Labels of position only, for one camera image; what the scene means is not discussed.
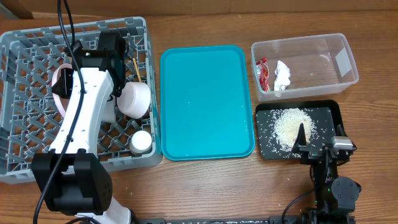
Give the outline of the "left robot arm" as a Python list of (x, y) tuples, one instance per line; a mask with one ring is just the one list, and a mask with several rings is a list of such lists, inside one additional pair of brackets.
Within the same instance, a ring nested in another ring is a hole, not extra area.
[(31, 170), (42, 205), (73, 216), (73, 223), (137, 223), (134, 212), (113, 197), (113, 183), (97, 157), (98, 134), (106, 102), (126, 84), (125, 45), (76, 50), (74, 73), (65, 78), (68, 108), (48, 153), (36, 154)]

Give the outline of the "white cup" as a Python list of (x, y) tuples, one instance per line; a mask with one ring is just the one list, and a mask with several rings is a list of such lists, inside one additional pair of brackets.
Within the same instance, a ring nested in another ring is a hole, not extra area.
[(152, 136), (147, 131), (136, 131), (129, 142), (129, 149), (135, 156), (148, 154), (152, 150)]

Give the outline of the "small white plate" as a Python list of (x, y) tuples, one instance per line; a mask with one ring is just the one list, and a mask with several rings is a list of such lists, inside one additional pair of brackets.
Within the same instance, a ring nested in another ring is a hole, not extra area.
[(102, 121), (107, 123), (115, 123), (116, 122), (116, 104), (115, 99), (113, 98), (110, 101), (107, 101), (103, 106), (103, 116)]

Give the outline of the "large white plate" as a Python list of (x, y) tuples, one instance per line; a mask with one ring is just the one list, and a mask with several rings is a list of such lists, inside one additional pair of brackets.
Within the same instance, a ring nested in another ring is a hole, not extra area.
[[(51, 81), (51, 85), (54, 86), (54, 84), (58, 81), (58, 79), (61, 76), (61, 71), (64, 68), (72, 68), (72, 65), (69, 63), (64, 63), (61, 66), (59, 66), (53, 73), (53, 77), (52, 77), (52, 81)], [(64, 118), (65, 117), (65, 113), (67, 110), (67, 106), (68, 106), (68, 102), (69, 99), (63, 99), (60, 98), (58, 95), (56, 95), (55, 93), (52, 94), (53, 95), (53, 99), (55, 102), (55, 106), (58, 109), (58, 112), (61, 114), (61, 116)]]

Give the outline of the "red ketchup sachet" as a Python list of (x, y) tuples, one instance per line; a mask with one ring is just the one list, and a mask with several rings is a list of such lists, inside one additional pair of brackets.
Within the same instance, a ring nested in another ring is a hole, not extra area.
[(265, 92), (270, 91), (269, 68), (268, 68), (268, 63), (267, 63), (266, 57), (263, 57), (259, 61), (256, 62), (256, 72), (258, 75), (261, 89)]

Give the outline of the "grey shallow bowl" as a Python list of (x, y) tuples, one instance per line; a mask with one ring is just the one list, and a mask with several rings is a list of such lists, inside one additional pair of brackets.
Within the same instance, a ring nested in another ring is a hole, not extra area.
[(127, 82), (121, 96), (117, 98), (119, 111), (133, 119), (143, 117), (149, 105), (150, 88), (142, 82)]

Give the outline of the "white tissue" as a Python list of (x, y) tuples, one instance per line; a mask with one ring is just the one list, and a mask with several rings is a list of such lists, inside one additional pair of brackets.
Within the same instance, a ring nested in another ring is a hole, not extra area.
[(280, 60), (275, 69), (274, 91), (283, 91), (290, 85), (290, 68)]

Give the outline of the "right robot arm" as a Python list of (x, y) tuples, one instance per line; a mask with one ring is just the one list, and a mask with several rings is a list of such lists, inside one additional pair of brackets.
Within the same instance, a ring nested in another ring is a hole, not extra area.
[(336, 127), (337, 134), (321, 148), (307, 144), (304, 125), (300, 124), (292, 152), (300, 154), (300, 163), (310, 166), (312, 190), (302, 194), (290, 203), (310, 194), (315, 194), (315, 208), (310, 208), (291, 223), (354, 223), (350, 213), (355, 211), (361, 186), (349, 177), (338, 175), (338, 167), (349, 162), (356, 150), (355, 144), (346, 135), (343, 127)]

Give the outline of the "wooden chopstick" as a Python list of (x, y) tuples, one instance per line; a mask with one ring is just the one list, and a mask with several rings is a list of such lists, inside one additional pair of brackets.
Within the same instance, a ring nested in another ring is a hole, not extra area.
[(141, 83), (141, 82), (142, 82), (142, 79), (141, 79), (141, 75), (140, 75), (140, 73), (139, 73), (139, 67), (138, 67), (138, 64), (137, 64), (137, 62), (136, 62), (136, 59), (133, 57), (132, 61), (133, 61), (133, 64), (134, 64), (134, 68), (135, 68), (135, 70), (136, 70), (137, 79), (138, 79), (138, 81)]

